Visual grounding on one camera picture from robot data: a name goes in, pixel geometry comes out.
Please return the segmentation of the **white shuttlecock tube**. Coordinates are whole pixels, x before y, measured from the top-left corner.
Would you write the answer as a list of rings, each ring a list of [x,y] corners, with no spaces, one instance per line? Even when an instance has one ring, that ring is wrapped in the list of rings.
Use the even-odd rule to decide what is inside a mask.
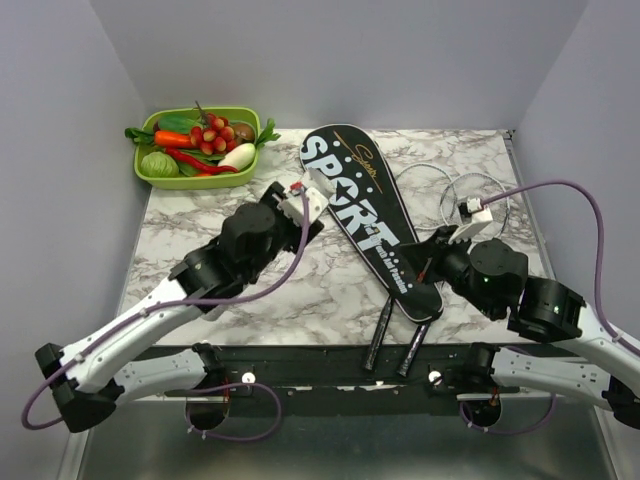
[[[324,175],[320,170],[315,168],[309,168],[307,173],[311,179],[313,186],[327,199],[330,199],[335,194],[335,187],[331,183],[331,180]]]

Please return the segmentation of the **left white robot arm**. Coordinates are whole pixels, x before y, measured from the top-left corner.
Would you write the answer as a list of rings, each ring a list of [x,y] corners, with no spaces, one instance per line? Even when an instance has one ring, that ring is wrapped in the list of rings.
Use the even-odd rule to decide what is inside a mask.
[[[189,252],[143,300],[116,319],[66,345],[35,354],[59,422],[89,430],[122,404],[153,394],[225,395],[233,389],[215,349],[205,343],[169,356],[141,359],[158,340],[204,314],[262,299],[295,272],[323,228],[327,197],[308,181],[270,185],[257,202],[227,217],[220,234]]]

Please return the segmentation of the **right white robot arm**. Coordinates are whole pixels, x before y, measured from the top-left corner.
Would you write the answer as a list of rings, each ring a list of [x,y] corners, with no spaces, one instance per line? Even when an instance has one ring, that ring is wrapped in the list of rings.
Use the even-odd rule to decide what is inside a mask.
[[[405,293],[410,303],[426,305],[426,285],[445,282],[488,319],[505,320],[519,337],[582,360],[535,357],[476,342],[463,363],[445,374],[445,385],[460,393],[525,387],[561,394],[638,428],[639,360],[623,349],[620,335],[606,331],[581,295],[556,280],[530,275],[526,254],[497,238],[455,241],[454,231],[441,227],[425,241],[395,247],[402,269],[419,277]]]

